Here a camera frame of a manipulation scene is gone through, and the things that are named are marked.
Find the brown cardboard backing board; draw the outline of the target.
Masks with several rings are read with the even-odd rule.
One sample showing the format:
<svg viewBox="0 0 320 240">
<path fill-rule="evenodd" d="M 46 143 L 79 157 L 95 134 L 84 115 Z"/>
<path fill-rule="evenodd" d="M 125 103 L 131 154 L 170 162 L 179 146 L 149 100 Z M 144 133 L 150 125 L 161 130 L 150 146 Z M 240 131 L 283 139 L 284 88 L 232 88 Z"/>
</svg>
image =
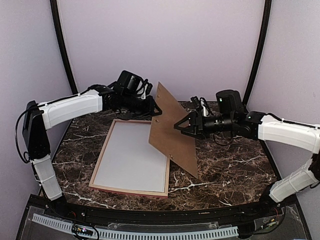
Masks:
<svg viewBox="0 0 320 240">
<path fill-rule="evenodd" d="M 195 139 L 174 129 L 174 124 L 186 117 L 188 112 L 160 82 L 157 85 L 155 102 L 162 114 L 152 118 L 149 143 L 197 179 Z"/>
</svg>

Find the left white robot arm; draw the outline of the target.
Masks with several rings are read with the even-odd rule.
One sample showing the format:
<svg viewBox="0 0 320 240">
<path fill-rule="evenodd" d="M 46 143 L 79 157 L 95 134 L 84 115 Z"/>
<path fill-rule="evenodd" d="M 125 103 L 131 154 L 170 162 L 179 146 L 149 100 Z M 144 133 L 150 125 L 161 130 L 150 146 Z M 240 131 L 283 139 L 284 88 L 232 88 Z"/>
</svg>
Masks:
<svg viewBox="0 0 320 240">
<path fill-rule="evenodd" d="M 129 112 L 128 120 L 148 118 L 162 114 L 161 108 L 146 89 L 142 95 L 116 92 L 109 86 L 94 84 L 82 93 L 60 99 L 36 103 L 30 101 L 19 116 L 24 119 L 22 136 L 26 151 L 19 156 L 26 164 L 31 163 L 35 179 L 42 186 L 51 203 L 51 210 L 60 218 L 67 218 L 70 206 L 62 199 L 51 159 L 51 147 L 47 131 L 63 122 L 84 115 L 112 110 Z"/>
</svg>

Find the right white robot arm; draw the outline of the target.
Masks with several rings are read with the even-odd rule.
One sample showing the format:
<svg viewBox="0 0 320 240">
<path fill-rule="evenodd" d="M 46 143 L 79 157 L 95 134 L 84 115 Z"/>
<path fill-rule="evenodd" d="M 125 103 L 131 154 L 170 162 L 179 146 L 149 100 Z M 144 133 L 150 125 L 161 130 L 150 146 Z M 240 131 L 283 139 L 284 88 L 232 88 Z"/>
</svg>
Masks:
<svg viewBox="0 0 320 240">
<path fill-rule="evenodd" d="M 287 173 L 281 180 L 266 187 L 255 205 L 255 213 L 266 217 L 287 197 L 308 187 L 320 184 L 320 126 L 279 118 L 272 113 L 232 111 L 221 115 L 203 116 L 193 111 L 174 124 L 174 129 L 183 135 L 196 139 L 208 139 L 217 133 L 229 132 L 234 136 L 265 142 L 268 146 L 279 145 L 295 160 L 306 157 L 297 163 L 277 160 L 281 173 Z"/>
</svg>

